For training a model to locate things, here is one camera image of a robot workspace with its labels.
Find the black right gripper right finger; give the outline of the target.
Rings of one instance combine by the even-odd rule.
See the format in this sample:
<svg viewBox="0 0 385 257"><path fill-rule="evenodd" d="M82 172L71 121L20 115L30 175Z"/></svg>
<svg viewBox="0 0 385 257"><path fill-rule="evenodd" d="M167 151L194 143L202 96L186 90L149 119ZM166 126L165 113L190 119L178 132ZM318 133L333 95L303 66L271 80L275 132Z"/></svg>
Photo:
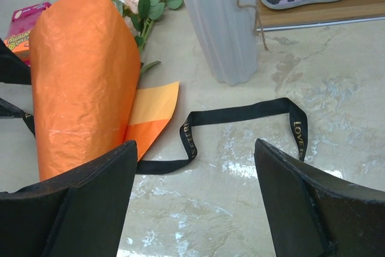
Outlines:
<svg viewBox="0 0 385 257"><path fill-rule="evenodd" d="M254 160L277 256L384 256L384 192L258 139Z"/></svg>

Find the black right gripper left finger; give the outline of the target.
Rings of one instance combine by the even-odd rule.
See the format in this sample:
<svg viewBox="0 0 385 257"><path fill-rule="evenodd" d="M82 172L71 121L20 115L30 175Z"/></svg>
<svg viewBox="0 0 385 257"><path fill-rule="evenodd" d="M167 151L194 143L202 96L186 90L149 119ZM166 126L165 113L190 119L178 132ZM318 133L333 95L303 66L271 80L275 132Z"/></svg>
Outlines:
<svg viewBox="0 0 385 257"><path fill-rule="evenodd" d="M43 182L1 193L1 256L116 256L137 169L137 145Z"/></svg>

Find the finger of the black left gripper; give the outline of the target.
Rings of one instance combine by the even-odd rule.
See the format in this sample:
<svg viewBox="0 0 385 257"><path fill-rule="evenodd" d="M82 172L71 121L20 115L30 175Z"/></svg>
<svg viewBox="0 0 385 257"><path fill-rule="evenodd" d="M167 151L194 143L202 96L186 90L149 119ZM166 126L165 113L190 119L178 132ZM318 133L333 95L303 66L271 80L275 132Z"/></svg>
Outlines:
<svg viewBox="0 0 385 257"><path fill-rule="evenodd" d="M0 117L1 118L23 118L25 112L15 105L0 98Z"/></svg>
<svg viewBox="0 0 385 257"><path fill-rule="evenodd" d="M0 78L6 84L31 85L31 69L1 40Z"/></svg>

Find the orange paper flower wrap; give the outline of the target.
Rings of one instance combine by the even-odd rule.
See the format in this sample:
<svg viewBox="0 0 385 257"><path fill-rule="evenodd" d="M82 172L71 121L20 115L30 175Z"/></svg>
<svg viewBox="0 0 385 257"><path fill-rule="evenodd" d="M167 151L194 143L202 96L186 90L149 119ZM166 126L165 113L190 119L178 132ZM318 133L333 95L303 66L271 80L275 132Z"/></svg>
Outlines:
<svg viewBox="0 0 385 257"><path fill-rule="evenodd" d="M139 157L170 121L179 83L138 88L140 53L111 0L58 0L29 36L41 180L128 140Z"/></svg>

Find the black ribbon with gold text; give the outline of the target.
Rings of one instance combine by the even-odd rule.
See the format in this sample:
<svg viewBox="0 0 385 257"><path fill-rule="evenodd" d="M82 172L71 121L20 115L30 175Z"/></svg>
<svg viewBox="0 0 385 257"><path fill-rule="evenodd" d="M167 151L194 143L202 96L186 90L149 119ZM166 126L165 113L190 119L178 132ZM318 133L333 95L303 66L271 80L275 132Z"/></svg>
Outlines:
<svg viewBox="0 0 385 257"><path fill-rule="evenodd" d="M35 136L38 172L41 181L81 166L122 143L137 145L137 173L163 175L187 166L196 156L193 140L195 126L241 122L287 114L298 148L304 160L308 145L306 113L288 98L258 102L243 107L192 111L179 130L186 159L146 161L144 154L173 116L177 93L155 95L150 89L136 91L126 98L104 97L100 102L85 103L72 99L68 104L38 101L36 113L22 117Z"/></svg>

